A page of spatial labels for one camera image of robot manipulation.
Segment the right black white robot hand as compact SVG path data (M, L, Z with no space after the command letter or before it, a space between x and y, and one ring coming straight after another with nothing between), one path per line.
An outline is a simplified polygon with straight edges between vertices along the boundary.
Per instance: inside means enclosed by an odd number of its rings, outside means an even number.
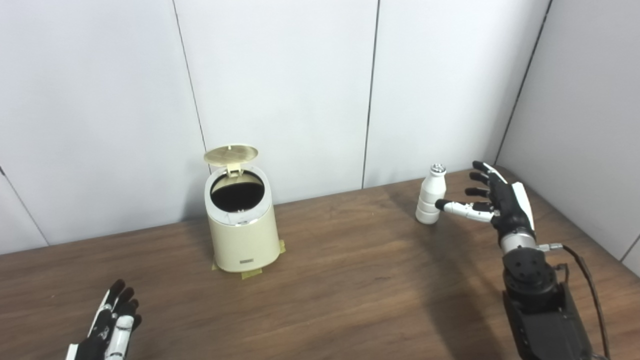
M467 187L464 193L486 200L456 202L438 199L435 202L436 209L480 223L490 223L498 233L499 240L516 233L526 234L535 239L533 212L524 185L521 182L509 183L498 170L486 162L473 161L472 167L475 171L469 173L469 178L485 187Z

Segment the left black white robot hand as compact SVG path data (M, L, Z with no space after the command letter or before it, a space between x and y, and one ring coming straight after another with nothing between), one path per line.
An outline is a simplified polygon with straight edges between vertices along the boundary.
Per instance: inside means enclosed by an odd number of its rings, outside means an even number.
M131 335L142 323L140 303L134 296L132 287L116 280L98 306L87 337L69 344L66 360L125 360Z

